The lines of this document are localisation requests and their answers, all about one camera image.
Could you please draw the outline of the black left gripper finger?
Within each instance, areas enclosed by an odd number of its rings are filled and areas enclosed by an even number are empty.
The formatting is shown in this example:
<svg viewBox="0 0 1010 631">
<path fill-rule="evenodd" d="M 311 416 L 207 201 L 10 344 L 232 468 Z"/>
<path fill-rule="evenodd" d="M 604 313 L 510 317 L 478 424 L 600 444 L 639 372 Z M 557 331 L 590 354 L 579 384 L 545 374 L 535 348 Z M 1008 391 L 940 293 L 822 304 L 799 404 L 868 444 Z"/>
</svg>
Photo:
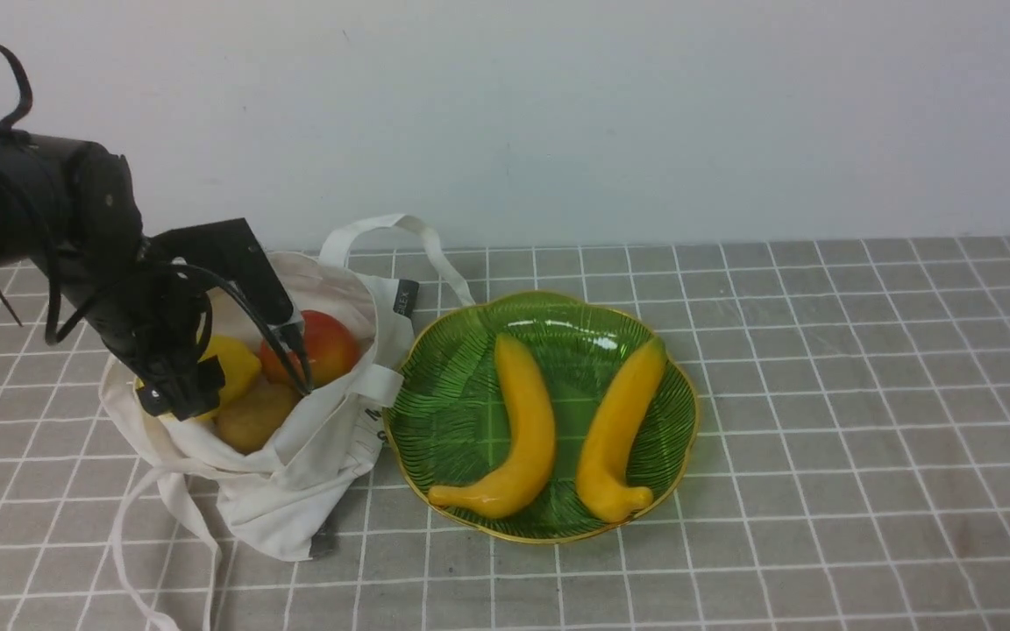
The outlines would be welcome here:
<svg viewBox="0 0 1010 631">
<path fill-rule="evenodd" d="M 304 320 L 296 318 L 275 327 L 273 334 L 278 344 L 275 355 L 288 376 L 289 383 L 300 395 L 309 395 L 312 391 L 312 375 L 305 351 Z"/>
</svg>

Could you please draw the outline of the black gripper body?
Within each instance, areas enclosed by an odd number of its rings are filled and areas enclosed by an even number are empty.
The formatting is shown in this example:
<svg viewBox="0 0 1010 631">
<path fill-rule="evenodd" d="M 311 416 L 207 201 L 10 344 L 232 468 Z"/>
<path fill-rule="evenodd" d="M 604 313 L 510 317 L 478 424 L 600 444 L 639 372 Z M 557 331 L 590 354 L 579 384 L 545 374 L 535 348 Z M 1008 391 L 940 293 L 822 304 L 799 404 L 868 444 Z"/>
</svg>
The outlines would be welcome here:
<svg viewBox="0 0 1010 631">
<path fill-rule="evenodd" d="M 127 262 L 108 264 L 105 272 L 79 312 L 130 369 L 181 347 L 192 347 L 198 359 L 194 344 L 212 334 L 204 321 L 214 290 L 240 306 L 274 351 L 273 328 L 295 319 L 295 303 L 244 218 L 143 238 Z"/>
</svg>

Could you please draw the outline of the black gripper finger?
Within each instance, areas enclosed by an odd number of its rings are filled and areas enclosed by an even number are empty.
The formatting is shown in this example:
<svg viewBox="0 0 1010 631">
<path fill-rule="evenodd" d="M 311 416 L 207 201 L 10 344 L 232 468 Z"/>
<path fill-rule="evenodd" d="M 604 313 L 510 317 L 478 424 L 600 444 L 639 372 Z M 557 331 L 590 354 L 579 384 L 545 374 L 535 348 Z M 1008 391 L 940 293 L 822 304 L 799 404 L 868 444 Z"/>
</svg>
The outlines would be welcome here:
<svg viewBox="0 0 1010 631">
<path fill-rule="evenodd" d="M 180 421 L 206 415 L 221 404 L 224 369 L 216 356 L 195 359 L 192 347 L 174 354 L 155 354 L 136 362 L 136 396 L 155 416 L 172 415 Z"/>
</svg>

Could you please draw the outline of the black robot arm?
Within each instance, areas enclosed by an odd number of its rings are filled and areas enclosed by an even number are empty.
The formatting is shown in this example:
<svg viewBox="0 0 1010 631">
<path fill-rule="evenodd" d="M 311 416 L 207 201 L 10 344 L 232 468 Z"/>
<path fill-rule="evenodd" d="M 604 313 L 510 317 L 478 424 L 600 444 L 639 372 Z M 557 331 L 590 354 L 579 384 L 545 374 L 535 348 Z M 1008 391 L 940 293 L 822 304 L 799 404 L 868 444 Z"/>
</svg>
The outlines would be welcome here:
<svg viewBox="0 0 1010 631">
<path fill-rule="evenodd" d="M 221 290 L 311 391 L 304 322 L 242 218 L 147 236 L 128 160 L 93 141 L 16 133 L 0 138 L 0 268 L 27 259 L 46 277 L 45 339 L 86 323 L 139 379 L 153 415 L 186 420 L 220 404 L 224 369 L 204 358 Z"/>
</svg>

